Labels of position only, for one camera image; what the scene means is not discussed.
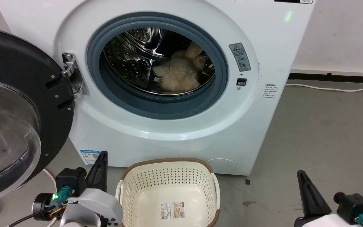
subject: plush toy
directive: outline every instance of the plush toy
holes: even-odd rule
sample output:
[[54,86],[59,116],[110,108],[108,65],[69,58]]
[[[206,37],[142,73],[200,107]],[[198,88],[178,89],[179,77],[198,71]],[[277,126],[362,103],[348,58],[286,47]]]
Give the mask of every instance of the plush toy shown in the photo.
[[159,86],[165,92],[186,92],[200,86],[198,75],[205,67],[205,59],[199,56],[202,48],[191,42],[187,50],[173,53],[170,61],[153,67],[160,80]]

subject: barcode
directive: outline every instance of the barcode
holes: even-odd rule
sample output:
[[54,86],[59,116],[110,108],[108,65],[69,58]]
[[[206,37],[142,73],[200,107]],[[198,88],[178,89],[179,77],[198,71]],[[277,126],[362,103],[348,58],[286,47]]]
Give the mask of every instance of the barcode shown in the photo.
[[160,209],[160,217],[162,220],[164,220],[164,208]]

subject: green led light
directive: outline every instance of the green led light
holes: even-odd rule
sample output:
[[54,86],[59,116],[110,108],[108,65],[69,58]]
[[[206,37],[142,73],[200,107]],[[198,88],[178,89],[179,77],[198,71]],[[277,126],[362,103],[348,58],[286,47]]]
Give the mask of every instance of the green led light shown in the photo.
[[285,16],[285,23],[291,20],[292,11],[288,11],[288,13]]

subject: black cable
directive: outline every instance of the black cable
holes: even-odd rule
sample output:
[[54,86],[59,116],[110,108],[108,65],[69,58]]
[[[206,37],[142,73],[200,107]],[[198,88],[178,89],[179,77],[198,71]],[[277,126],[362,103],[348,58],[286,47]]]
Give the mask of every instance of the black cable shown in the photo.
[[24,217],[24,218],[22,218],[22,219],[19,219],[19,220],[15,221],[14,223],[12,223],[12,224],[8,225],[8,227],[16,226],[17,224],[19,224],[19,223],[21,223],[21,222],[23,222],[23,221],[26,221],[26,220],[28,220],[29,218],[32,218],[32,217],[34,217],[34,216],[37,216],[37,215],[40,215],[40,214],[46,213],[46,212],[48,212],[48,211],[50,211],[50,210],[52,210],[52,209],[54,209],[54,208],[55,208],[55,206],[52,206],[52,207],[49,207],[49,208],[44,209],[44,210],[42,210],[42,211],[39,211],[39,212],[37,212],[37,213],[31,214],[31,215],[29,215],[29,216],[26,216],[26,217]]

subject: gray rubber seal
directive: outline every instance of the gray rubber seal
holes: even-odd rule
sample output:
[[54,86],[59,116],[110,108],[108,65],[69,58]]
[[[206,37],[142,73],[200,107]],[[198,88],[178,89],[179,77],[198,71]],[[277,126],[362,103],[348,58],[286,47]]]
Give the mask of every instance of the gray rubber seal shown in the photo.
[[[216,75],[202,88],[180,96],[160,96],[141,92],[113,76],[102,51],[115,36],[138,27],[158,27],[177,32],[197,43],[210,57]],[[228,81],[225,55],[215,40],[193,23],[161,13],[133,13],[103,25],[92,37],[87,50],[92,79],[100,91],[116,105],[147,118],[180,119],[196,115],[215,103]]]

